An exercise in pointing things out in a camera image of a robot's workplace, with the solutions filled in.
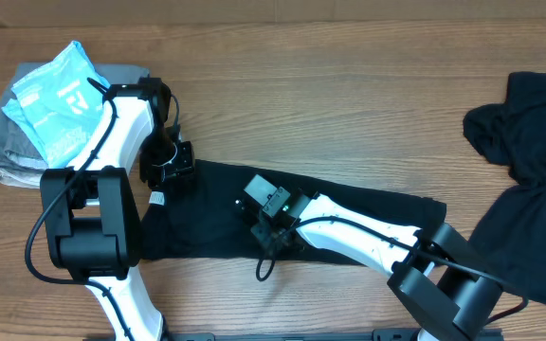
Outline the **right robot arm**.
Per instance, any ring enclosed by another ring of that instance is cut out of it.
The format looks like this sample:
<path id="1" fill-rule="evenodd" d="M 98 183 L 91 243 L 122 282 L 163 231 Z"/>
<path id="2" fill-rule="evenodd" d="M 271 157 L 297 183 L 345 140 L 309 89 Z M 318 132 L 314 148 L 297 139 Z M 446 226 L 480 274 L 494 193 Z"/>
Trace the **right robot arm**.
<path id="1" fill-rule="evenodd" d="M 323 193 L 247 189 L 237 207 L 252 221 L 263 260 L 303 244 L 382 274 L 421 330 L 419 340 L 476 340 L 507 283 L 453 227 L 395 223 Z"/>

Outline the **black t-shirt with label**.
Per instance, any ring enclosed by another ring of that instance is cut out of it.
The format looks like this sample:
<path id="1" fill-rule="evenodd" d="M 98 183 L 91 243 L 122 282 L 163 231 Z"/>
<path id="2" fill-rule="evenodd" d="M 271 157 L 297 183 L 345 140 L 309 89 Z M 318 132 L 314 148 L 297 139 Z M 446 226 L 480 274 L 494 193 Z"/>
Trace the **black t-shirt with label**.
<path id="1" fill-rule="evenodd" d="M 141 224 L 145 260 L 259 258 L 263 250 L 235 201 L 255 176 L 288 190 L 330 197 L 379 221 L 433 228 L 446 219 L 446 204 L 432 198 L 345 186 L 276 170 L 198 160 L 184 184 L 159 191 L 162 205 L 149 205 Z"/>

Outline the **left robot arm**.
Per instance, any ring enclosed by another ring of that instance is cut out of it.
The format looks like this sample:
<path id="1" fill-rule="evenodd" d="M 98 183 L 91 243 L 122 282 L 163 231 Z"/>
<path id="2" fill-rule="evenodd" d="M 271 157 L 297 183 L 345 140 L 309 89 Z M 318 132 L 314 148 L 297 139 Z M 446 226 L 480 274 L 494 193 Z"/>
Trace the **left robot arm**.
<path id="1" fill-rule="evenodd" d="M 168 126 L 177 97 L 159 78 L 104 86 L 102 121 L 77 160 L 49 169 L 40 182 L 49 256 L 87 288 L 103 308 L 117 340 L 168 340 L 167 321 L 151 301 L 138 269 L 143 229 L 129 174 L 150 189 L 187 181 L 195 171 L 192 145 Z"/>

